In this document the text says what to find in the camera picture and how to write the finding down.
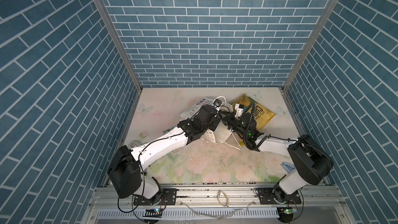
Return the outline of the green Fox's mint candy bag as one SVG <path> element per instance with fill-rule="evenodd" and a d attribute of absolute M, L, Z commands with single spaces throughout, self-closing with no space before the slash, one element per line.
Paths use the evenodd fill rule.
<path fill-rule="evenodd" d="M 175 127 L 169 128 L 167 130 L 164 130 L 164 134 L 171 132 Z"/>

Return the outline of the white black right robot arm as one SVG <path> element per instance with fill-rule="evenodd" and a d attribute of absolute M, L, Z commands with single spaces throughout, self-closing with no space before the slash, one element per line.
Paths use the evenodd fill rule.
<path fill-rule="evenodd" d="M 275 201 L 280 204 L 288 202 L 301 188 L 318 185 L 334 166 L 330 156 L 309 135 L 296 139 L 278 138 L 258 131 L 250 113 L 236 117 L 235 113 L 220 111 L 219 116 L 228 129 L 240 136 L 249 150 L 277 153 L 292 160 L 293 172 L 279 180 L 272 191 Z"/>

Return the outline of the rubber band on rail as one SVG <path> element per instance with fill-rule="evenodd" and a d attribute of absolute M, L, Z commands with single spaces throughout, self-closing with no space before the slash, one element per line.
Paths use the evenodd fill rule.
<path fill-rule="evenodd" d="M 229 205 L 230 205 L 229 197 L 222 190 L 218 191 L 217 201 L 222 207 L 229 207 Z"/>

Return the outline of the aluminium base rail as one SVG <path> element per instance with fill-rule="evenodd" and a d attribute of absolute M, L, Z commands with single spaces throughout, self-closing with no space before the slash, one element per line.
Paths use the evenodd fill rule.
<path fill-rule="evenodd" d="M 344 207 L 337 186 L 306 186 L 281 204 L 275 201 L 270 183 L 245 184 L 164 184 L 164 196 L 154 207 Z"/>

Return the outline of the aluminium right corner post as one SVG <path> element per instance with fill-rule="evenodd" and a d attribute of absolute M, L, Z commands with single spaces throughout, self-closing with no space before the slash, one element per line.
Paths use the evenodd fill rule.
<path fill-rule="evenodd" d="M 297 57 L 297 61 L 295 65 L 292 67 L 291 72 L 289 73 L 286 81 L 284 82 L 282 86 L 282 92 L 284 94 L 287 94 L 287 91 L 289 87 L 291 86 L 295 76 L 299 72 L 301 66 L 303 65 L 304 61 L 306 60 L 310 50 L 314 46 L 317 38 L 319 37 L 321 31 L 323 30 L 324 26 L 326 25 L 329 17 L 331 16 L 334 8 L 338 4 L 339 0 L 328 0 L 314 29 L 312 30 L 311 34 L 308 37 L 307 42 L 303 46 L 303 49 L 300 53 L 300 55 Z"/>

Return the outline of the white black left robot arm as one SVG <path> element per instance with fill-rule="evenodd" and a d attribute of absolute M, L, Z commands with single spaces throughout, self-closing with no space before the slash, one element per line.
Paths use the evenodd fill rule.
<path fill-rule="evenodd" d="M 219 122 L 219 108 L 204 105 L 162 137 L 135 148 L 118 148 L 107 170 L 118 197 L 142 196 L 158 201 L 163 188 L 155 178 L 145 178 L 145 169 L 171 151 L 199 140 L 207 130 L 214 131 Z"/>

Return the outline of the aluminium corner post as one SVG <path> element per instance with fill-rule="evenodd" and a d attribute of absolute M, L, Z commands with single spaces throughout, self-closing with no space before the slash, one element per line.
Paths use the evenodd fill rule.
<path fill-rule="evenodd" d="M 282 86 L 282 92 L 284 94 L 287 94 L 287 91 L 289 87 L 291 86 L 295 76 L 299 72 L 301 66 L 303 65 L 304 61 L 306 60 L 310 50 L 314 46 L 317 38 L 319 37 L 321 31 L 323 30 L 324 26 L 326 25 L 329 17 L 331 16 L 334 8 L 338 4 L 339 0 L 328 0 L 314 29 L 312 30 L 311 34 L 308 37 L 307 42 L 303 46 L 303 49 L 300 53 L 300 55 L 297 57 L 297 61 L 295 65 L 292 67 L 291 72 L 289 73 L 286 81 L 284 82 Z"/>
<path fill-rule="evenodd" d="M 125 65 L 128 73 L 130 75 L 130 78 L 132 79 L 133 84 L 137 88 L 137 91 L 139 93 L 141 93 L 143 88 L 139 82 L 139 79 L 137 78 L 137 76 L 134 72 L 134 69 L 132 68 L 132 64 L 126 54 L 125 48 L 123 47 L 121 39 L 116 31 L 116 28 L 112 22 L 112 19 L 106 9 L 106 6 L 105 6 L 103 0 L 92 0 L 92 1 L 98 11 L 98 14 L 101 17 L 106 29 L 108 30 L 108 32 L 110 34 L 110 37 L 120 55 L 120 58 L 121 58 L 123 64 Z"/>

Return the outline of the yellow chips bag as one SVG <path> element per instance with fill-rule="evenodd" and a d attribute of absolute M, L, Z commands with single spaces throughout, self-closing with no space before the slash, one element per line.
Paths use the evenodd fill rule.
<path fill-rule="evenodd" d="M 241 97 L 236 99 L 232 105 L 235 106 L 236 104 L 243 105 L 243 109 L 245 113 L 249 115 L 252 112 L 252 105 L 254 105 L 254 120 L 257 123 L 257 130 L 261 131 L 276 115 L 274 112 L 269 110 L 267 107 L 263 106 L 262 104 L 258 103 L 251 97 L 243 94 Z"/>

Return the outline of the aluminium left corner post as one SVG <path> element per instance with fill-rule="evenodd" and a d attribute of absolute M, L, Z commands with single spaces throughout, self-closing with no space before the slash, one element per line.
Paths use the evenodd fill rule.
<path fill-rule="evenodd" d="M 110 37 L 120 55 L 120 58 L 121 58 L 123 64 L 125 65 L 128 73 L 130 75 L 130 78 L 132 79 L 133 84 L 137 88 L 137 91 L 139 93 L 141 93 L 143 88 L 139 82 L 139 79 L 137 78 L 137 76 L 134 72 L 134 69 L 132 68 L 132 64 L 126 54 L 125 48 L 123 47 L 121 39 L 116 31 L 116 28 L 112 22 L 112 19 L 106 9 L 106 6 L 105 6 L 103 0 L 92 0 L 92 1 L 98 11 L 98 14 L 101 17 L 106 29 L 108 30 L 108 32 L 110 34 Z"/>

